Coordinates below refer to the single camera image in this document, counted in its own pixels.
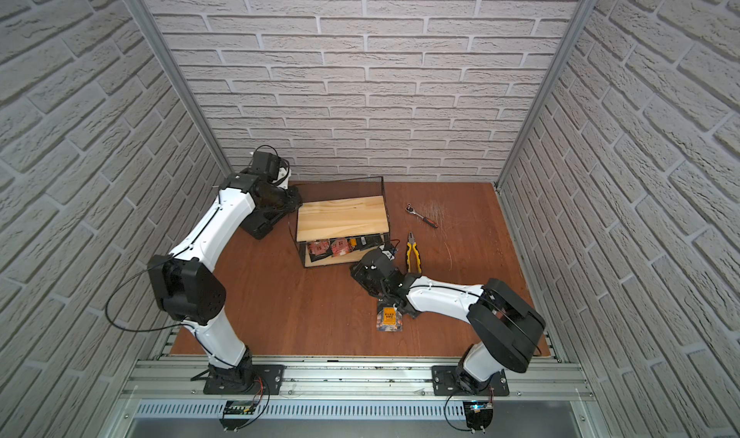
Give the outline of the orange label tea bag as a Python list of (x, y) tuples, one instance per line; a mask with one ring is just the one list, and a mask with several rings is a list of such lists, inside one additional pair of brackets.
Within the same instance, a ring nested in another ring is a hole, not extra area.
[(380, 332), (400, 332), (403, 330), (403, 315), (393, 305), (378, 302), (376, 327)]

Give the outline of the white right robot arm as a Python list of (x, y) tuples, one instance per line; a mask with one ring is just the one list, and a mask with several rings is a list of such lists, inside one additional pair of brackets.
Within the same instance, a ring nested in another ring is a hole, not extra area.
[(524, 374), (545, 332), (545, 319), (501, 280), (456, 285), (418, 273), (404, 274), (390, 252), (375, 249), (351, 266), (368, 295), (414, 318), (435, 313), (468, 323), (480, 342), (456, 366), (452, 391), (481, 395), (504, 370)]

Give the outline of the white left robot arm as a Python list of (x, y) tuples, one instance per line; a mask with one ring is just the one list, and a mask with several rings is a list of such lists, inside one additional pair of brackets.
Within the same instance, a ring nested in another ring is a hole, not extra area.
[(157, 306), (191, 332), (216, 370), (236, 370), (248, 358), (248, 349), (225, 314), (227, 290), (214, 275), (215, 266), (243, 224), (262, 239), (297, 210), (300, 193), (289, 187), (290, 176), (288, 168), (281, 168), (273, 183), (256, 174), (230, 174), (193, 231), (168, 255), (154, 255), (148, 263)]

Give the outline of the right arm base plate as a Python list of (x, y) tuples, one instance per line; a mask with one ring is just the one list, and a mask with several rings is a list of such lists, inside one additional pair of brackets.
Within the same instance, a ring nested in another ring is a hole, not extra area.
[(451, 395), (508, 397), (508, 379), (503, 370), (495, 372), (488, 380), (477, 380), (460, 366), (433, 366), (432, 385), (438, 397)]

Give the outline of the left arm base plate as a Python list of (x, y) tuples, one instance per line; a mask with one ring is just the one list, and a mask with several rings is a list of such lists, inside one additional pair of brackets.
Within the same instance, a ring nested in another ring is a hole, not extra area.
[(232, 369), (208, 366), (203, 392), (206, 395), (279, 395), (283, 383), (284, 365), (247, 365)]

